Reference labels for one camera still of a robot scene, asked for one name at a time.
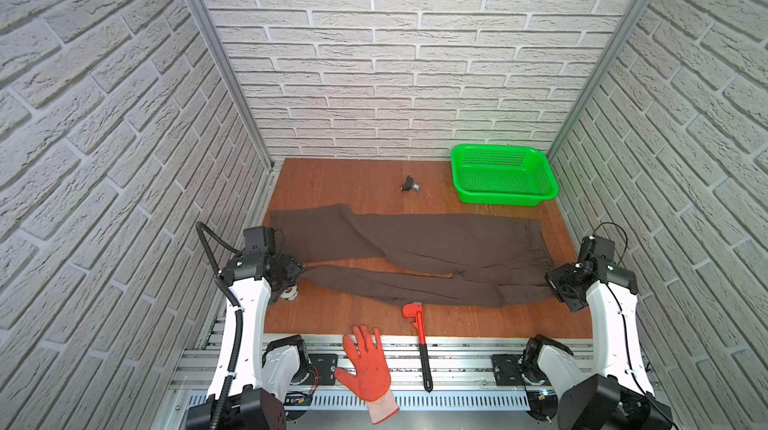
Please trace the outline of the brown trousers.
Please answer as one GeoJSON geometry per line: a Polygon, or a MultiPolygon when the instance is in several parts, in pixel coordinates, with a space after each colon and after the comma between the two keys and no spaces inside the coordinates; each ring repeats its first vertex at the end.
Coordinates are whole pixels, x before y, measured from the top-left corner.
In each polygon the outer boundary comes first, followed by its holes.
{"type": "Polygon", "coordinates": [[[337,204],[272,213],[303,278],[393,305],[501,308],[552,297],[538,221],[480,214],[358,214],[337,204]]]}

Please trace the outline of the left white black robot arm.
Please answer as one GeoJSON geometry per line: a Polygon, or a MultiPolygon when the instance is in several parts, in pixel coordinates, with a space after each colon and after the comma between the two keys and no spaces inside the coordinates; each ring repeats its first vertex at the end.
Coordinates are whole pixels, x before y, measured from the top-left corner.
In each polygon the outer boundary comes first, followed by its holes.
{"type": "Polygon", "coordinates": [[[304,340],[263,343],[269,305],[296,285],[304,266],[287,254],[242,253],[216,271],[227,299],[222,346],[203,403],[188,410],[187,429],[284,429],[294,377],[309,369],[304,340]]]}

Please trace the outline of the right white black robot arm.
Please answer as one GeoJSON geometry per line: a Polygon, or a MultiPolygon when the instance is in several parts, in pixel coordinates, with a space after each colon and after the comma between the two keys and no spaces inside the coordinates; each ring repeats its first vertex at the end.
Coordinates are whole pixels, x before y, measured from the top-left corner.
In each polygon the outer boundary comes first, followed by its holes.
{"type": "Polygon", "coordinates": [[[521,375],[547,381],[557,397],[559,429],[675,429],[672,411],[659,402],[647,377],[637,330],[635,274],[592,257],[546,274],[559,301],[590,310],[593,369],[583,372],[573,351],[543,335],[528,340],[521,375]]]}

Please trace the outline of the white tape roll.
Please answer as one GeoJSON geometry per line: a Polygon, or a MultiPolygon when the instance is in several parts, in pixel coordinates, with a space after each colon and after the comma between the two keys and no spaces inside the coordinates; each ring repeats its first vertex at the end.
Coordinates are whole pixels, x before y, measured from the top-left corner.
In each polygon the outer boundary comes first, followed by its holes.
{"type": "Polygon", "coordinates": [[[294,301],[298,297],[299,289],[298,286],[291,286],[287,288],[285,291],[283,291],[280,295],[280,297],[288,302],[294,301]]]}

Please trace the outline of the green plastic basket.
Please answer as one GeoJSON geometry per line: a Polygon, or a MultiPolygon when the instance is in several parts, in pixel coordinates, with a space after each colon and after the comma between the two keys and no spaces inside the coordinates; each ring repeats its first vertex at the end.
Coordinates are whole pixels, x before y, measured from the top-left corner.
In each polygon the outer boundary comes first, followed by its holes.
{"type": "Polygon", "coordinates": [[[460,144],[450,158],[453,184],[465,203],[538,206],[559,194],[549,160],[532,147],[460,144]]]}

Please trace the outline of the red pipe wrench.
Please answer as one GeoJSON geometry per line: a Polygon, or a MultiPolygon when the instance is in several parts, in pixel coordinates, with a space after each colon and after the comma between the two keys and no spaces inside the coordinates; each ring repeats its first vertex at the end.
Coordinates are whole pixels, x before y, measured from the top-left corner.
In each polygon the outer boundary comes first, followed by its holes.
{"type": "Polygon", "coordinates": [[[421,303],[408,303],[402,307],[401,312],[403,317],[408,319],[411,325],[416,329],[423,386],[426,392],[431,393],[434,389],[434,383],[426,341],[423,306],[421,303]]]}

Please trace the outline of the red work glove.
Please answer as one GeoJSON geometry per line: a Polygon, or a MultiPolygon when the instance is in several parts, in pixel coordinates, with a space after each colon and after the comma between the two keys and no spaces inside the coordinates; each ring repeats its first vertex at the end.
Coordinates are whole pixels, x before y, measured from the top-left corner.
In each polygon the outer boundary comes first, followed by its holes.
{"type": "Polygon", "coordinates": [[[335,379],[366,404],[371,423],[378,425],[400,410],[391,390],[381,335],[375,328],[372,337],[366,325],[354,326],[353,334],[355,339],[343,336],[342,346],[355,372],[337,368],[335,379]]]}

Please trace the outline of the small black metal object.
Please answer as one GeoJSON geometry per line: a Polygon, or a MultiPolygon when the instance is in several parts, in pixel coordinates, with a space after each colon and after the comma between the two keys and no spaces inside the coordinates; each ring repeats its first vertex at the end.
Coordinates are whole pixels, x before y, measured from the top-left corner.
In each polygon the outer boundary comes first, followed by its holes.
{"type": "Polygon", "coordinates": [[[420,192],[420,184],[417,183],[411,175],[406,177],[404,184],[400,187],[403,192],[420,192]]]}

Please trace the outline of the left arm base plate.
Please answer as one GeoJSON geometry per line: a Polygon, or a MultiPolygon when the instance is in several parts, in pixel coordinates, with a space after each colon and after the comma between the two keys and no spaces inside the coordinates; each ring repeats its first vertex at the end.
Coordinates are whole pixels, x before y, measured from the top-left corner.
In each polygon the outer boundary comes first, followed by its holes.
{"type": "Polygon", "coordinates": [[[335,370],[338,356],[332,353],[310,353],[301,361],[299,370],[291,380],[292,387],[331,387],[336,384],[335,370]]]}

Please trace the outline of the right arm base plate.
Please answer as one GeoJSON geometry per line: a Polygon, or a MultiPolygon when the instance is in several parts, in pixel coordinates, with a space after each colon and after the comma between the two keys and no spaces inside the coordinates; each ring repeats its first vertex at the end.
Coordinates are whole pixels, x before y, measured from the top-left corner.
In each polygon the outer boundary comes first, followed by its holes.
{"type": "Polygon", "coordinates": [[[498,387],[533,386],[542,382],[541,379],[536,379],[532,370],[528,370],[522,354],[493,354],[491,363],[498,387]]]}

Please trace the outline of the aluminium frame rail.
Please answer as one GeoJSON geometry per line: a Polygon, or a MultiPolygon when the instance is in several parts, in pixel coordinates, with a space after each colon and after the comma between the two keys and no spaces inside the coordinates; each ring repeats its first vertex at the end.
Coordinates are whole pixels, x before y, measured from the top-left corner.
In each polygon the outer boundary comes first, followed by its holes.
{"type": "MultiPolygon", "coordinates": [[[[436,390],[482,390],[496,385],[491,357],[520,354],[527,338],[429,337],[431,373],[436,390]]],[[[397,390],[421,390],[417,338],[385,336],[384,352],[397,390]]],[[[205,390],[218,368],[223,327],[218,325],[199,347],[183,352],[171,378],[172,389],[205,390]]]]}

